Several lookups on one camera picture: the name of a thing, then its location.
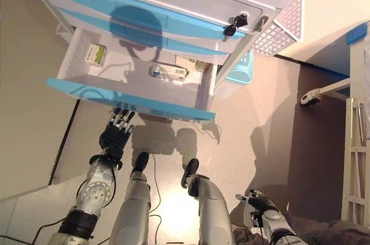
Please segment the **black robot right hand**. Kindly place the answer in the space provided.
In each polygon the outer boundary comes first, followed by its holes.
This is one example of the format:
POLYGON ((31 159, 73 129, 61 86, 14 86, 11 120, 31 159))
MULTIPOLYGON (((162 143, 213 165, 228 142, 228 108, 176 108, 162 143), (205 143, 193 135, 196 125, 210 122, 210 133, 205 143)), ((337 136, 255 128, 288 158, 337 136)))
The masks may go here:
POLYGON ((267 210, 278 211, 278 208, 275 206, 275 204, 259 190, 251 189, 247 195, 236 194, 235 198, 239 201, 246 202, 248 205, 252 206, 261 213, 264 213, 267 210))

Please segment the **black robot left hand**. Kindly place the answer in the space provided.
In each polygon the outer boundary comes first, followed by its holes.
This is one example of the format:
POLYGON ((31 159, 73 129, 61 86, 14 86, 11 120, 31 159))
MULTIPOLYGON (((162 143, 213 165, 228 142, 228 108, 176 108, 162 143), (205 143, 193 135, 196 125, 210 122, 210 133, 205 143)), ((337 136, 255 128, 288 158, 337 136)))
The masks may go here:
POLYGON ((112 111, 105 129, 99 137, 101 149, 115 147, 123 151, 134 130, 134 125, 131 124, 134 115, 135 112, 128 109, 115 108, 112 111))

